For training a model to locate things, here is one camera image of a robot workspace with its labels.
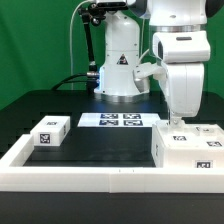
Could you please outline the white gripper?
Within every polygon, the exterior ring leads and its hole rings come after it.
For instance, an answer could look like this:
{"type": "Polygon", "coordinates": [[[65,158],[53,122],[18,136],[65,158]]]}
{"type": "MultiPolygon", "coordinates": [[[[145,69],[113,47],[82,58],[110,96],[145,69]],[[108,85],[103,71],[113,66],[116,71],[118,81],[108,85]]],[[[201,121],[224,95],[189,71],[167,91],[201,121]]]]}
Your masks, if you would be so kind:
{"type": "Polygon", "coordinates": [[[195,117],[200,108],[204,62],[210,59],[207,33],[156,32],[152,47],[164,69],[159,85],[170,110],[170,126],[180,128],[182,117],[195,117]]]}

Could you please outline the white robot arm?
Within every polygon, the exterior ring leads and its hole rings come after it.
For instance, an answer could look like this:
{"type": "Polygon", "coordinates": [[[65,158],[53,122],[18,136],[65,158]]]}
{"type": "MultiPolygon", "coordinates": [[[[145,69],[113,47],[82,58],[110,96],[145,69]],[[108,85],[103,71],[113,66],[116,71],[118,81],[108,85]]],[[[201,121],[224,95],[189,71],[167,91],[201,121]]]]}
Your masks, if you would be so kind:
{"type": "Polygon", "coordinates": [[[169,121],[179,125],[197,115],[204,63],[211,47],[205,25],[224,0],[94,0],[106,12],[105,62],[97,94],[109,98],[135,97],[149,92],[147,78],[158,80],[169,108],[169,121]],[[154,64],[140,62],[140,28],[124,16],[129,9],[149,21],[149,50],[154,64]]]}

